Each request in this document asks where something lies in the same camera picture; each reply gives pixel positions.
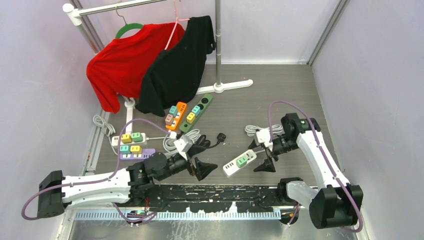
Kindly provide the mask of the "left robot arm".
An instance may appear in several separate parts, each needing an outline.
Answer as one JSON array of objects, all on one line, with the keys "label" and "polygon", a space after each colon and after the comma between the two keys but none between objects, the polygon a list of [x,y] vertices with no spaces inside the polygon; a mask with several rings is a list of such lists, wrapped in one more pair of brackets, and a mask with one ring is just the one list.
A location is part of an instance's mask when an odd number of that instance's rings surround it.
[{"label": "left robot arm", "polygon": [[156,152],[149,158],[136,162],[116,173],[88,176],[65,176],[62,170],[50,172],[39,184],[37,218],[61,215],[70,206],[84,204],[131,203],[141,206],[154,181],[162,181],[184,170],[198,181],[203,180],[217,168],[217,164],[191,161],[179,153],[166,157]]}]

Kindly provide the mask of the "green power strip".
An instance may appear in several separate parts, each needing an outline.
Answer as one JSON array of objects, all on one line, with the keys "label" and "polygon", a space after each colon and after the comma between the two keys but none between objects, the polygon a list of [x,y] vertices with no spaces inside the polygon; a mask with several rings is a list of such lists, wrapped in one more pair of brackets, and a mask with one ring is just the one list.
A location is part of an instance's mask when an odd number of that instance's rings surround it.
[{"label": "green power strip", "polygon": [[201,107],[201,112],[199,113],[199,115],[196,117],[196,119],[194,120],[192,124],[187,123],[186,121],[187,116],[186,116],[183,123],[181,123],[181,125],[179,126],[179,130],[183,133],[189,132],[195,126],[195,124],[200,120],[201,116],[207,110],[207,108],[212,103],[212,101],[213,101],[213,96],[210,93],[204,94],[201,100],[196,104]]}]

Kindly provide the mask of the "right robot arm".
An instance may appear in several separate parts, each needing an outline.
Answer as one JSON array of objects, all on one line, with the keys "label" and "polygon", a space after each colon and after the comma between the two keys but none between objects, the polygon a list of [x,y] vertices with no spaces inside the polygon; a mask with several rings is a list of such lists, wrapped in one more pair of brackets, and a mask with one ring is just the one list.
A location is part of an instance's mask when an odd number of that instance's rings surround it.
[{"label": "right robot arm", "polygon": [[317,229],[357,225],[357,231],[360,231],[364,193],[338,168],[317,121],[299,118],[297,113],[287,113],[280,121],[283,134],[273,137],[267,128],[255,132],[249,149],[262,148],[266,159],[254,171],[274,173],[274,163],[279,155],[300,149],[309,163],[317,188],[310,187],[300,177],[282,178],[276,190],[278,201],[286,206],[304,206]]}]

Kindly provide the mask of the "teal plug adapter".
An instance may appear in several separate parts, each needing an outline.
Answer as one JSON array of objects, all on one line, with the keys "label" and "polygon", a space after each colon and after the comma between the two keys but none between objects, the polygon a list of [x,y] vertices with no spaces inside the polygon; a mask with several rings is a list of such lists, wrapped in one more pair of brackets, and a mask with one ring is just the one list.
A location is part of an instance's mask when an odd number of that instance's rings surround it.
[{"label": "teal plug adapter", "polygon": [[197,117],[200,114],[201,110],[202,108],[199,105],[195,105],[192,108],[191,112]]}]

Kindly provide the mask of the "green plug adapter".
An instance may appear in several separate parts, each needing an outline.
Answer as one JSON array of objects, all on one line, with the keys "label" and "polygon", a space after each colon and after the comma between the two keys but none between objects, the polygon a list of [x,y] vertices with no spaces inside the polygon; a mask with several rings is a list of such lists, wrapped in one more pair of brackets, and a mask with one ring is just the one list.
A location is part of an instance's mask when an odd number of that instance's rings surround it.
[{"label": "green plug adapter", "polygon": [[238,168],[242,168],[243,166],[245,166],[248,163],[249,159],[246,156],[241,156],[236,160],[236,166]]}]

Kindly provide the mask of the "yellow plug adapter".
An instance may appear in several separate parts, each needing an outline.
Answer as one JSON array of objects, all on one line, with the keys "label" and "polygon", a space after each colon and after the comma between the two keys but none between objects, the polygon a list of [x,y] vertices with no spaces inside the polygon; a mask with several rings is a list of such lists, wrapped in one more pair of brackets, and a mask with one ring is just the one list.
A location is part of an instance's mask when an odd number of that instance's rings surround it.
[{"label": "yellow plug adapter", "polygon": [[186,117],[186,122],[188,124],[192,124],[196,119],[196,114],[194,112],[190,112]]}]

